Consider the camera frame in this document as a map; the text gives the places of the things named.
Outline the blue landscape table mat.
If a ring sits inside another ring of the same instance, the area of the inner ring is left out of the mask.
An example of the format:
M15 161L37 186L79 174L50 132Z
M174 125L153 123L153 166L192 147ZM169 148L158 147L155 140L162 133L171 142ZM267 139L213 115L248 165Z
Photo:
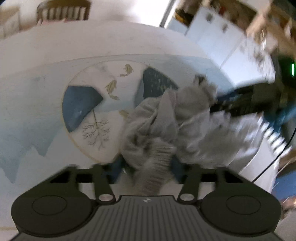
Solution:
M1 168L14 183L31 148L46 155L61 126L74 132L93 109L123 110L196 74L222 92L233 86L209 59L173 55L118 55L62 61L1 76Z

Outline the grey knit garment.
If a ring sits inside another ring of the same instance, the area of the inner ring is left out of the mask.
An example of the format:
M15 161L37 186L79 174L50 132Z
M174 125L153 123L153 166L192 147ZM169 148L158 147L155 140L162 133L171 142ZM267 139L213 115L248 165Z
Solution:
M120 151L134 169L134 192L157 195L173 177L173 158L202 168L241 171L257 153L263 135L254 114L233 118L211 113L217 89L207 81L143 100L126 118Z

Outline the brown wooden chair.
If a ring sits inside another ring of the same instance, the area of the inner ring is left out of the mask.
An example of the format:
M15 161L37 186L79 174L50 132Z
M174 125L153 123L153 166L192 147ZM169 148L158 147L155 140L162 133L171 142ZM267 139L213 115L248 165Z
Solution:
M37 22L86 21L89 19L91 2L86 0L43 1L37 7Z

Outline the white kitchen cabinets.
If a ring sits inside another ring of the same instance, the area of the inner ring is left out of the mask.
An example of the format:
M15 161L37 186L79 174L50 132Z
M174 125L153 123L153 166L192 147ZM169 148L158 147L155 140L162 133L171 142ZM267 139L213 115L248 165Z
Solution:
M234 86L274 82L271 56L213 10L199 8L189 26L173 17L166 28L197 44Z

